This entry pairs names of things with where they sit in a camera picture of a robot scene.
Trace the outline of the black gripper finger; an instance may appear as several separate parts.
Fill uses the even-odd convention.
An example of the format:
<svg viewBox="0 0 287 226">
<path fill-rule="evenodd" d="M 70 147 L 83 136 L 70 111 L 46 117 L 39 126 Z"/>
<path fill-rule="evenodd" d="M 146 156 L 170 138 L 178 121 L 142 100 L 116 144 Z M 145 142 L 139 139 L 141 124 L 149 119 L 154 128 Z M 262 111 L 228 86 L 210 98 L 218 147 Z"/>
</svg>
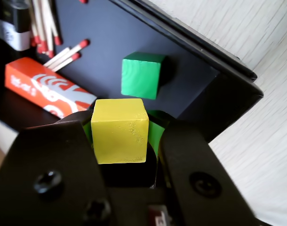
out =
<svg viewBox="0 0 287 226">
<path fill-rule="evenodd" d="M 109 196 L 84 131 L 91 115 L 18 134 L 0 168 L 0 226 L 109 224 Z"/>
</svg>

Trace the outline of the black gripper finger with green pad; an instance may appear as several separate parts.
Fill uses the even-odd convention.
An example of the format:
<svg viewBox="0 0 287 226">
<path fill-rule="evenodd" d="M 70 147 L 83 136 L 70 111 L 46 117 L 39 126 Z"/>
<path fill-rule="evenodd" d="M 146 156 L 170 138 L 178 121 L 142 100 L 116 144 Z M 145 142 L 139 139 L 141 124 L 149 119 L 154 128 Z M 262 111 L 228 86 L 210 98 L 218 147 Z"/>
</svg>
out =
<svg viewBox="0 0 287 226">
<path fill-rule="evenodd" d="M 195 124 L 149 110 L 164 128 L 159 159 L 175 226 L 256 226 L 258 220 Z"/>
</svg>

